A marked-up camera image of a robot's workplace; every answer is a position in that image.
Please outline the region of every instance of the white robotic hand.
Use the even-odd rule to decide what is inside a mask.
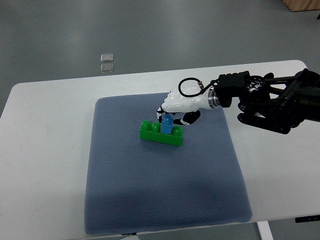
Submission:
[[[186,95],[193,95],[200,91],[199,87],[182,87],[181,91]],[[185,97],[179,93],[177,87],[172,89],[164,99],[163,104],[156,111],[158,121],[161,123],[162,115],[165,113],[185,113],[183,118],[174,119],[173,123],[178,125],[193,124],[199,117],[199,109],[217,109],[214,88],[211,87],[203,94],[195,97]]]

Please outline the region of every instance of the white table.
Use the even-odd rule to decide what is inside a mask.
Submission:
[[[86,236],[87,167],[99,98],[168,92],[187,77],[207,84],[220,74],[249,70],[252,75],[285,77],[305,67],[292,60],[14,86],[0,118],[0,239]],[[282,135],[241,124],[237,105],[233,99],[224,112],[253,212],[251,222],[320,214],[320,123],[305,120]]]

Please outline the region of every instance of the blue building block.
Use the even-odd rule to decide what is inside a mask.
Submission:
[[[172,117],[171,114],[168,114],[168,113],[165,114],[162,117],[160,133],[171,134],[172,128],[174,126],[173,121],[174,121],[174,118]]]

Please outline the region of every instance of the toy building blocks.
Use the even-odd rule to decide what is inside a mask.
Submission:
[[[183,129],[180,126],[172,128],[171,134],[161,133],[161,124],[154,122],[151,124],[145,120],[141,123],[140,139],[159,142],[163,144],[170,144],[175,146],[181,146]]]
[[[161,122],[161,128],[160,128],[160,133],[162,134],[171,134],[172,128],[174,127],[174,118],[172,117],[171,114],[165,114],[162,117],[162,122]]]

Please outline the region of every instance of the floor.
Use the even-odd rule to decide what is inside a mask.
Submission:
[[[281,0],[0,0],[0,114],[18,83],[282,60],[320,72],[320,11]],[[320,222],[270,221],[275,240],[320,239]],[[255,224],[148,234],[260,239]]]

